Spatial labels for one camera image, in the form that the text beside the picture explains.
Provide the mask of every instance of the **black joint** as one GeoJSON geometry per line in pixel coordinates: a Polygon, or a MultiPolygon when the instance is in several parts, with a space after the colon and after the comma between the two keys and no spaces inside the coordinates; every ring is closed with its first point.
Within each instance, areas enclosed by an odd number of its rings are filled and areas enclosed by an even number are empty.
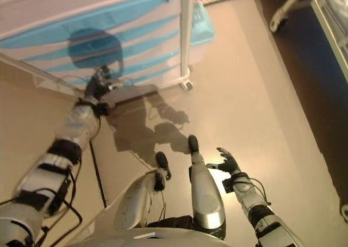
{"type": "Polygon", "coordinates": [[[159,192],[164,190],[164,178],[163,175],[159,172],[155,173],[155,184],[154,184],[154,190],[159,192]]]}
{"type": "Polygon", "coordinates": [[[107,103],[99,103],[96,106],[96,110],[99,116],[102,115],[109,115],[110,113],[110,106],[107,103]]]}
{"type": "Polygon", "coordinates": [[[79,163],[82,157],[80,146],[67,140],[56,140],[53,142],[47,153],[62,156],[68,159],[73,165],[79,163]]]}
{"type": "Polygon", "coordinates": [[[256,237],[258,239],[264,237],[265,235],[267,235],[268,233],[270,233],[271,231],[274,231],[276,228],[279,228],[281,227],[281,224],[280,223],[273,223],[271,225],[269,225],[266,229],[264,229],[263,231],[259,231],[259,230],[256,230],[256,237]]]}
{"type": "Polygon", "coordinates": [[[71,181],[68,178],[65,178],[57,194],[54,196],[53,201],[48,207],[47,211],[50,216],[54,215],[59,210],[61,204],[63,203],[63,199],[67,195],[67,191],[68,191],[70,183],[71,181]]]}
{"type": "Polygon", "coordinates": [[[191,174],[192,174],[192,167],[190,166],[190,167],[189,167],[189,178],[190,178],[190,182],[192,182],[192,181],[191,181],[191,174]]]}
{"type": "Polygon", "coordinates": [[[58,166],[51,165],[51,164],[40,164],[38,168],[44,169],[44,170],[47,170],[50,172],[56,172],[57,174],[62,174],[65,176],[68,176],[69,173],[71,172],[71,168],[63,169],[63,168],[60,168],[58,166]]]}
{"type": "Polygon", "coordinates": [[[274,212],[266,205],[256,205],[251,208],[248,219],[252,227],[255,228],[257,223],[268,215],[274,215],[274,212]]]}
{"type": "Polygon", "coordinates": [[[241,177],[249,179],[249,176],[246,172],[238,172],[237,174],[231,175],[232,182],[234,182],[237,178],[241,177]]]}
{"type": "Polygon", "coordinates": [[[75,103],[75,106],[90,106],[96,118],[100,118],[103,115],[109,115],[110,112],[110,106],[107,103],[98,103],[97,105],[95,105],[91,102],[79,100],[75,103]]]}
{"type": "Polygon", "coordinates": [[[32,206],[35,210],[40,211],[47,200],[48,197],[46,195],[22,190],[14,202],[32,206]]]}

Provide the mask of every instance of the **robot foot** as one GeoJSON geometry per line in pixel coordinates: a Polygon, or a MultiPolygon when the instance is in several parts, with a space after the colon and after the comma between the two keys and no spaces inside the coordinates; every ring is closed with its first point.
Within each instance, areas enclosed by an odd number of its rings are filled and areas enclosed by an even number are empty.
{"type": "Polygon", "coordinates": [[[168,181],[172,177],[172,173],[170,172],[168,160],[163,152],[158,152],[156,154],[156,162],[160,168],[163,168],[166,172],[166,180],[168,181]]]}
{"type": "Polygon", "coordinates": [[[188,142],[189,142],[189,149],[190,149],[191,155],[193,155],[194,153],[200,152],[198,140],[194,135],[189,136],[188,142]]]}

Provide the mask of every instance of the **blue stripe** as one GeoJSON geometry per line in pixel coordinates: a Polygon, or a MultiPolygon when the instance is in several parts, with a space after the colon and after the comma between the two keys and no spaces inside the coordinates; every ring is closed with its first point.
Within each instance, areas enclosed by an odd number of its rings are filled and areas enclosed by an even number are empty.
{"type": "MultiPolygon", "coordinates": [[[[29,47],[61,42],[69,39],[71,33],[86,28],[108,30],[129,21],[137,20],[162,4],[166,4],[166,0],[133,0],[111,5],[4,39],[1,41],[1,47],[29,47]]],[[[93,33],[95,32],[87,30],[75,35],[74,38],[91,36],[93,33]]]]}
{"type": "MultiPolygon", "coordinates": [[[[135,65],[126,67],[122,73],[122,76],[129,76],[133,73],[136,73],[136,72],[139,72],[142,70],[150,69],[151,67],[159,65],[159,64],[165,62],[166,60],[168,60],[169,58],[173,57],[174,55],[178,55],[179,53],[180,53],[180,51],[176,51],[176,52],[173,52],[171,54],[163,55],[161,57],[157,57],[155,59],[151,59],[151,60],[148,60],[148,61],[143,62],[143,63],[139,63],[139,64],[135,64],[135,65]]],[[[119,77],[120,77],[119,74],[112,73],[110,80],[114,81],[114,80],[118,79],[119,77]]],[[[82,79],[78,79],[78,80],[71,81],[68,83],[70,83],[70,84],[85,84],[86,81],[84,81],[82,79]]]]}
{"type": "Polygon", "coordinates": [[[157,72],[149,74],[149,75],[145,75],[145,76],[142,76],[142,77],[135,78],[133,80],[126,81],[126,86],[138,84],[140,82],[149,80],[151,78],[159,77],[160,75],[163,75],[163,74],[167,73],[168,71],[170,71],[170,70],[172,70],[172,69],[174,69],[176,67],[177,67],[177,65],[176,66],[172,66],[172,67],[170,67],[168,69],[163,69],[163,70],[157,71],[157,72]]]}
{"type": "Polygon", "coordinates": [[[79,61],[75,61],[74,63],[70,62],[70,63],[51,67],[44,70],[48,72],[60,72],[60,71],[68,71],[68,70],[76,70],[76,69],[94,68],[94,67],[102,66],[104,64],[110,65],[116,61],[119,61],[120,63],[122,63],[124,58],[130,57],[132,55],[140,54],[146,50],[150,50],[156,46],[159,46],[166,40],[174,38],[178,34],[179,34],[179,31],[176,31],[162,38],[149,39],[139,44],[127,47],[123,50],[111,50],[109,53],[106,53],[106,54],[96,55],[94,57],[89,57],[79,61]]]}
{"type": "MultiPolygon", "coordinates": [[[[163,75],[163,74],[169,72],[170,70],[176,68],[177,66],[178,65],[172,66],[172,67],[168,67],[167,69],[162,69],[162,70],[159,70],[159,71],[157,71],[155,73],[152,73],[152,74],[141,76],[141,77],[138,77],[138,78],[135,78],[135,79],[126,80],[125,81],[125,86],[126,87],[130,87],[130,86],[132,86],[134,84],[138,84],[138,83],[141,83],[143,81],[149,80],[151,78],[158,77],[158,76],[163,75]]],[[[74,84],[86,84],[86,83],[88,83],[89,79],[86,79],[85,81],[80,79],[80,80],[76,80],[76,81],[70,81],[68,83],[72,84],[72,85],[74,85],[74,84]]]]}
{"type": "Polygon", "coordinates": [[[63,57],[74,57],[80,55],[88,55],[99,52],[101,50],[107,50],[114,48],[116,45],[121,45],[127,41],[137,39],[141,36],[147,35],[150,32],[161,28],[170,21],[176,19],[178,16],[171,16],[164,20],[156,21],[153,23],[146,24],[142,27],[132,28],[125,32],[119,32],[114,35],[107,36],[105,38],[93,39],[91,41],[77,44],[74,46],[65,47],[53,52],[49,52],[42,55],[36,55],[24,59],[25,61],[36,61],[36,60],[51,60],[63,57]]]}

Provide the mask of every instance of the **striped drawer unit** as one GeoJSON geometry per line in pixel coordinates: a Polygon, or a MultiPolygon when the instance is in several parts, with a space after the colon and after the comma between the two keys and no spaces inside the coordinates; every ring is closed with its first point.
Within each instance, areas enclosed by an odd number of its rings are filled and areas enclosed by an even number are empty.
{"type": "Polygon", "coordinates": [[[9,14],[21,6],[28,17],[1,22],[0,52],[80,89],[104,64],[129,86],[181,77],[181,0],[1,1],[9,14]]]}

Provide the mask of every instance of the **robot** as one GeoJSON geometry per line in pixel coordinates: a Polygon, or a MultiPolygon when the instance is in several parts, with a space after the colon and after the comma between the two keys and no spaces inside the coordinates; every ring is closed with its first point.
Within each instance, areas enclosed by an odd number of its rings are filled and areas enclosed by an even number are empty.
{"type": "MultiPolygon", "coordinates": [[[[1,247],[40,247],[54,226],[42,227],[44,218],[62,209],[65,212],[71,210],[79,218],[79,223],[82,222],[82,217],[72,207],[76,192],[73,169],[79,169],[82,151],[97,134],[100,117],[108,112],[108,105],[99,100],[106,93],[122,86],[122,82],[108,83],[108,77],[107,66],[96,70],[86,87],[84,98],[74,105],[55,141],[18,184],[14,197],[0,204],[1,247]],[[71,184],[72,197],[67,202],[65,196],[71,184]],[[61,208],[62,204],[66,205],[65,209],[61,208]],[[40,230],[43,230],[43,236],[38,239],[40,230]]],[[[226,235],[225,208],[208,168],[230,173],[231,177],[223,181],[223,186],[227,193],[235,192],[255,230],[258,247],[304,246],[296,234],[273,213],[267,200],[257,193],[258,188],[248,174],[240,170],[227,150],[218,148],[225,158],[223,163],[205,165],[194,135],[189,137],[188,145],[192,162],[189,178],[193,218],[168,218],[147,224],[146,214],[151,196],[164,190],[166,181],[171,178],[168,161],[162,152],[158,152],[156,161],[159,167],[134,181],[123,196],[115,214],[116,231],[103,237],[86,239],[73,246],[230,246],[223,241],[226,235]]],[[[56,246],[77,226],[50,247],[56,246]]]]}

